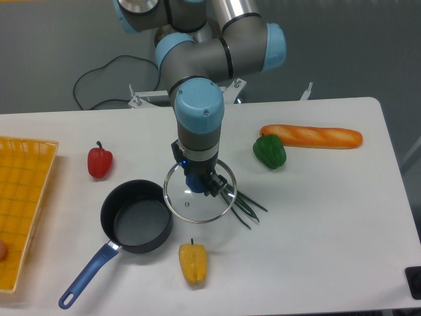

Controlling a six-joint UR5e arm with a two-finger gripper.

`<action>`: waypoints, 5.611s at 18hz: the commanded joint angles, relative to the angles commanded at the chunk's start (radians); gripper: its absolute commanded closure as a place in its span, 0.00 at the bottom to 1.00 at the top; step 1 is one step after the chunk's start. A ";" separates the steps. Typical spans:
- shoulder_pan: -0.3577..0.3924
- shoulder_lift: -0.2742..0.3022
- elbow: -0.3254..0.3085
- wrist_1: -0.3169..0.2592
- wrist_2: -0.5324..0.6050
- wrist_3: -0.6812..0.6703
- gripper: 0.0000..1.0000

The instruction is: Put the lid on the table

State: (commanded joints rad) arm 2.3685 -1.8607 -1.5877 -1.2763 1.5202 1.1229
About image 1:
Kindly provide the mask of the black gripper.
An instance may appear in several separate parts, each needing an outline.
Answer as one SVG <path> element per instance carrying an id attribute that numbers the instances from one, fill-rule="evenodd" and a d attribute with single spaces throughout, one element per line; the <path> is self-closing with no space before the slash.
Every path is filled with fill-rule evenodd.
<path id="1" fill-rule="evenodd" d="M 218 151 L 209 154 L 207 151 L 193 151 L 192 155 L 179 140 L 171 143 L 171 150 L 174 160 L 184 171 L 187 187 L 193 193 L 216 197 L 226 187 L 227 179 L 215 171 Z"/>

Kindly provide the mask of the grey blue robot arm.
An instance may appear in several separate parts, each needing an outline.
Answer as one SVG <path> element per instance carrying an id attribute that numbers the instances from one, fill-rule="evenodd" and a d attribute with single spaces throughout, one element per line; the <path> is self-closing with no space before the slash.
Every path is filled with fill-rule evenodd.
<path id="1" fill-rule="evenodd" d="M 168 26 L 155 48 L 159 73 L 177 120 L 175 160 L 196 193 L 217 196 L 226 179 L 215 171 L 224 116 L 219 83 L 280 66 L 287 46 L 282 29 L 265 23 L 256 1 L 214 1 L 218 32 L 204 1 L 115 1 L 128 32 Z"/>

